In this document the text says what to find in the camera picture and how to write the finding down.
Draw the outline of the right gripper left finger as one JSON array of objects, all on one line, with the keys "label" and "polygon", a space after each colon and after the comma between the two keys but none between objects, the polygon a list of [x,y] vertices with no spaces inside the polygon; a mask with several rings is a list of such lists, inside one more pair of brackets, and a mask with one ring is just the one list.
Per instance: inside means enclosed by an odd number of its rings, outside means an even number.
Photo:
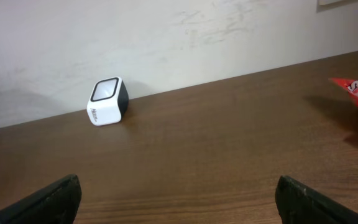
[{"label": "right gripper left finger", "polygon": [[77,175],[67,175],[0,210],[0,224],[72,224],[81,202]]}]

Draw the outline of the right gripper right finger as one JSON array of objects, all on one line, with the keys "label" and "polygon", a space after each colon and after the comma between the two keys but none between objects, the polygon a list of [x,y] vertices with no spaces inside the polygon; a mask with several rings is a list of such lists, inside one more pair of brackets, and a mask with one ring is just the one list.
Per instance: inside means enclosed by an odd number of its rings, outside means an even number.
[{"label": "right gripper right finger", "polygon": [[278,180],[275,203],[283,224],[358,224],[358,213],[287,175]]}]

